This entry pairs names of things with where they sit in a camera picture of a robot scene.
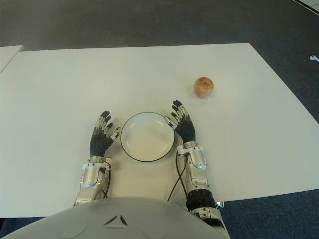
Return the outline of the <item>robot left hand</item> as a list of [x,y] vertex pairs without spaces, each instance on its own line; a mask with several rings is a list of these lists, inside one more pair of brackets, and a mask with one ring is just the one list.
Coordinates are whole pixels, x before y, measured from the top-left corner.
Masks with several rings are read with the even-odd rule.
[[104,157],[106,150],[120,135],[120,127],[117,127],[112,134],[107,135],[113,126],[113,123],[109,122],[110,119],[111,115],[109,111],[102,112],[98,117],[90,140],[90,157]]

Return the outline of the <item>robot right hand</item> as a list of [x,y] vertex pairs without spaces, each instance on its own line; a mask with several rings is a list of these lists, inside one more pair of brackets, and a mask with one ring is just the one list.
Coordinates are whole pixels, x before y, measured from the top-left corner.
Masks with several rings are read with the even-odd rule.
[[164,117],[168,126],[181,137],[183,143],[196,142],[195,128],[186,107],[179,100],[173,101],[171,107],[173,109],[171,116],[176,122]]

